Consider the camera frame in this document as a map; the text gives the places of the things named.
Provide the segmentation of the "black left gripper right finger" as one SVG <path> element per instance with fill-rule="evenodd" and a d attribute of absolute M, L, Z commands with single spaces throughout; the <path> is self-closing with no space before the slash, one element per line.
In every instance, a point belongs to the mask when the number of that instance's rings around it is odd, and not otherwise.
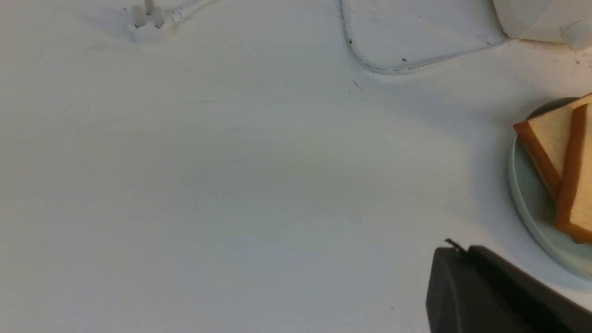
<path fill-rule="evenodd" d="M 589 333 L 591 312 L 560 295 L 490 249 L 472 245 L 467 256 L 509 313 L 531 333 Z"/>

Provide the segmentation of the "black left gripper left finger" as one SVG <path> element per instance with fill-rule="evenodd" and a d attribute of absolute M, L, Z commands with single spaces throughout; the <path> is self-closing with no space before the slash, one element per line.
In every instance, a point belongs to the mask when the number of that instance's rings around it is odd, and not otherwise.
<path fill-rule="evenodd" d="M 481 246 L 446 239 L 435 250 L 426 297 L 432 333 L 539 333 L 528 275 Z"/>

